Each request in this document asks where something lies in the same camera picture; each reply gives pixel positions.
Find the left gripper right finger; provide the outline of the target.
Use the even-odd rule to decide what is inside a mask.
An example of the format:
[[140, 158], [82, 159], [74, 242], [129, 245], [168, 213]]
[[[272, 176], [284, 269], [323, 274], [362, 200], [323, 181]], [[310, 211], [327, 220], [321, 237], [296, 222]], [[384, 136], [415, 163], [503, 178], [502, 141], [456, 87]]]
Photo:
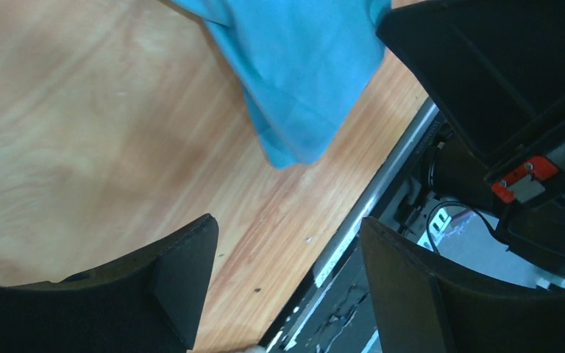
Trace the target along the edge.
[[565, 352], [565, 290], [480, 274], [376, 218], [359, 238], [384, 352]]

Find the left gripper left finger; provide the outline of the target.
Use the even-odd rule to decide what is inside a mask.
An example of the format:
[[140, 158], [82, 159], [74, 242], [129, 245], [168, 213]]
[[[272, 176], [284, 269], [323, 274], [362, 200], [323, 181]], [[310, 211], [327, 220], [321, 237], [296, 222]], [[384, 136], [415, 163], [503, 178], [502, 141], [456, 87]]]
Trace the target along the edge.
[[218, 244], [205, 214], [61, 282], [0, 286], [0, 352], [186, 352]]

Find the small blue cleaning cloth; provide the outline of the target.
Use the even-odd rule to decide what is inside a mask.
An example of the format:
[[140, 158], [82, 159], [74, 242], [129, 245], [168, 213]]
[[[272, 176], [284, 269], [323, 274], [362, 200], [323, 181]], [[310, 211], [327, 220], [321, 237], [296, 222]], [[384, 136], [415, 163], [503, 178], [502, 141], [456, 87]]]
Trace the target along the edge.
[[241, 82], [275, 168], [326, 151], [376, 73], [389, 1], [181, 1], [200, 17]]

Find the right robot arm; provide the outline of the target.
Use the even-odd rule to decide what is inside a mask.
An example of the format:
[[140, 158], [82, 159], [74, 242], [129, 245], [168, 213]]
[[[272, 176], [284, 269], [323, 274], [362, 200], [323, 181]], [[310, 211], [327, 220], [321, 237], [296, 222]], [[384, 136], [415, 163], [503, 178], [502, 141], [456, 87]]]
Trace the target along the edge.
[[377, 36], [455, 134], [430, 164], [436, 193], [492, 213], [496, 240], [565, 279], [565, 1], [422, 1]]

